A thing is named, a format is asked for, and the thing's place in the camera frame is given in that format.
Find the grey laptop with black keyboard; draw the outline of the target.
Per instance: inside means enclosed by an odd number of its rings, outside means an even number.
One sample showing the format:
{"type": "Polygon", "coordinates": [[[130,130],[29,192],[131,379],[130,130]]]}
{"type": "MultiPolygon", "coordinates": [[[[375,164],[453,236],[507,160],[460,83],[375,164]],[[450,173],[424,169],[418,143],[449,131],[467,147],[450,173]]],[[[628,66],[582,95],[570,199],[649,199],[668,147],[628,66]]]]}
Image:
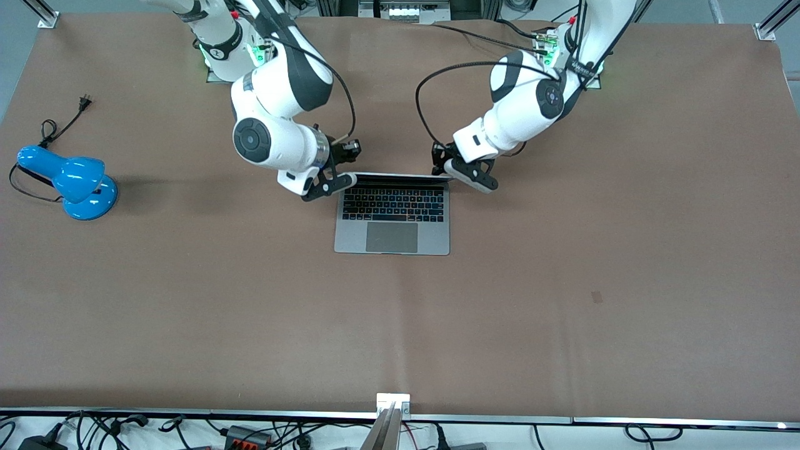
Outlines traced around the grey laptop with black keyboard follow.
{"type": "Polygon", "coordinates": [[[339,194],[335,253],[451,253],[449,176],[357,172],[339,194]]]}

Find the white box with ports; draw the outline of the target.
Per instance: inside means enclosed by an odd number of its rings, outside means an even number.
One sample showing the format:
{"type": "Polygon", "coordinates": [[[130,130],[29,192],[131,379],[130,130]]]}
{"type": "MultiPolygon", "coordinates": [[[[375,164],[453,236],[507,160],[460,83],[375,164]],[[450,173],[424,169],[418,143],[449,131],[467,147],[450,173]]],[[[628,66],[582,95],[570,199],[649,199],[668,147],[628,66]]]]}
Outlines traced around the white box with ports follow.
{"type": "Polygon", "coordinates": [[[432,24],[451,20],[449,0],[358,0],[359,18],[432,24]]]}

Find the brown table cover sheet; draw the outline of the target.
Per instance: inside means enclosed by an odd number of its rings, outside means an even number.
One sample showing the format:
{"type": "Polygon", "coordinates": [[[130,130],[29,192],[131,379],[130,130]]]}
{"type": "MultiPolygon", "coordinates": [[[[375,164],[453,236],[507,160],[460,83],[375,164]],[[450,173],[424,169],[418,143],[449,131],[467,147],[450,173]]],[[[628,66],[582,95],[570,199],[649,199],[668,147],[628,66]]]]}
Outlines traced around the brown table cover sheet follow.
{"type": "Polygon", "coordinates": [[[334,252],[336,199],[238,156],[191,40],[38,34],[0,124],[0,406],[800,421],[800,117],[750,25],[632,24],[497,191],[452,184],[444,257],[334,252]],[[102,160],[115,206],[68,216],[25,146],[102,160]]]}

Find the blue desk lamp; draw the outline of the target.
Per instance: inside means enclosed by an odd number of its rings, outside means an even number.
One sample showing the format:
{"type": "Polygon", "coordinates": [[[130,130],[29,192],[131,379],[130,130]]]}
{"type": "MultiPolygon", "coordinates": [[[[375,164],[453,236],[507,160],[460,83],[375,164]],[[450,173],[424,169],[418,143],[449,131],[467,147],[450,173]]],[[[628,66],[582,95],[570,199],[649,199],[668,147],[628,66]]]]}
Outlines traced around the blue desk lamp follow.
{"type": "Polygon", "coordinates": [[[17,154],[17,166],[42,178],[57,191],[68,216],[91,221],[105,216],[116,204],[118,187],[96,157],[58,156],[42,146],[25,146],[17,154]]]}

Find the aluminium profile bar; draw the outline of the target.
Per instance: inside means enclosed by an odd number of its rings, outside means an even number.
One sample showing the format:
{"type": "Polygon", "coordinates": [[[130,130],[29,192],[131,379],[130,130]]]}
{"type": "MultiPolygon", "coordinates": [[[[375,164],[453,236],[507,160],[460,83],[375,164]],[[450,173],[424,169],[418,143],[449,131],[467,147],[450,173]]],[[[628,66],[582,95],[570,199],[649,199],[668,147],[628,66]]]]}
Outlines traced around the aluminium profile bar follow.
{"type": "Polygon", "coordinates": [[[404,420],[397,410],[377,414],[359,450],[398,450],[399,435],[404,420]]]}

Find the black and orange connector block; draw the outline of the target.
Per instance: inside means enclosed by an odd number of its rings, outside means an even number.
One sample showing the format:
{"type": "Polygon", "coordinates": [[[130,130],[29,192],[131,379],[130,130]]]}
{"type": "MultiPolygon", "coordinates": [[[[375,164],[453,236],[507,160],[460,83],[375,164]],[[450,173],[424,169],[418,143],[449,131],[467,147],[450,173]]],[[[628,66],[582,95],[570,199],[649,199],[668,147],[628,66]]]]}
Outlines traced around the black and orange connector block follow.
{"type": "Polygon", "coordinates": [[[223,428],[222,435],[226,438],[223,450],[268,450],[273,441],[267,432],[241,426],[223,428]]]}

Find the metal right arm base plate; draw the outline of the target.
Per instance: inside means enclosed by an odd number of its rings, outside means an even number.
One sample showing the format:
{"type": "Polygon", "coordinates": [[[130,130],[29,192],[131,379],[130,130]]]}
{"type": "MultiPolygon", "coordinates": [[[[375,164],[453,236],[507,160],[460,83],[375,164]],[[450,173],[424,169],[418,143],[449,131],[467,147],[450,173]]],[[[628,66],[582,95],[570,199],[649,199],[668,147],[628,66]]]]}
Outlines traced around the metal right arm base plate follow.
{"type": "Polygon", "coordinates": [[[249,27],[237,28],[226,42],[198,46],[208,67],[209,83],[233,83],[277,54],[269,38],[262,38],[249,27]]]}

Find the white metal bracket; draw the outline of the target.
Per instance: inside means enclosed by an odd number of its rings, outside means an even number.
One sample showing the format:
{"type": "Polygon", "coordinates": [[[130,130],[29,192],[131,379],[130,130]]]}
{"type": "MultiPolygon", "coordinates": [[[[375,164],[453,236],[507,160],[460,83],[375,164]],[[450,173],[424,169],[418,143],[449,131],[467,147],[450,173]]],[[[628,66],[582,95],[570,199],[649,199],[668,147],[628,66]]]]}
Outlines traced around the white metal bracket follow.
{"type": "Polygon", "coordinates": [[[397,410],[404,421],[411,417],[411,396],[408,393],[380,392],[376,395],[376,412],[397,410]]]}

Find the metal table edge rail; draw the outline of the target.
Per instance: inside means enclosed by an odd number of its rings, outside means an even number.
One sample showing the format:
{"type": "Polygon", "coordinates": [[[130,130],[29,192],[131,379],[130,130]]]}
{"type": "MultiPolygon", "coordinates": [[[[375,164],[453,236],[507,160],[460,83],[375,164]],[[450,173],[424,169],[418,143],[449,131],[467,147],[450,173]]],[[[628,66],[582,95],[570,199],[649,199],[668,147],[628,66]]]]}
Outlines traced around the metal table edge rail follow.
{"type": "MultiPolygon", "coordinates": [[[[100,415],[129,415],[140,413],[152,417],[173,417],[185,415],[200,418],[244,418],[247,421],[261,419],[316,419],[317,421],[373,421],[376,412],[303,412],[303,411],[258,411],[202,408],[113,408],[113,407],[0,407],[0,415],[12,416],[54,416],[65,417],[69,413],[99,413],[100,415]]],[[[800,432],[800,421],[723,421],[723,419],[678,419],[644,417],[594,417],[594,416],[524,416],[524,415],[457,415],[457,414],[419,414],[409,413],[406,421],[443,423],[486,423],[486,424],[548,424],[548,425],[586,425],[622,426],[635,423],[643,426],[665,426],[670,428],[754,428],[769,432],[800,432]]]]}

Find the aluminium corner post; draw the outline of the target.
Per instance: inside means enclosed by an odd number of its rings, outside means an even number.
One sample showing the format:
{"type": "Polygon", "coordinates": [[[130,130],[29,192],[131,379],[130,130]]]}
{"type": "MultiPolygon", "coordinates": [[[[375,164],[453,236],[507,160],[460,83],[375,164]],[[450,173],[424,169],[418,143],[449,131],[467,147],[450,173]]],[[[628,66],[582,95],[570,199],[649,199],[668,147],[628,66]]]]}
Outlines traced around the aluminium corner post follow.
{"type": "Polygon", "coordinates": [[[52,8],[46,0],[21,0],[21,2],[37,15],[37,28],[56,28],[60,12],[52,8]]]}
{"type": "Polygon", "coordinates": [[[782,0],[762,22],[752,26],[757,39],[774,42],[776,31],[788,23],[798,11],[800,11],[800,0],[782,0]]]}

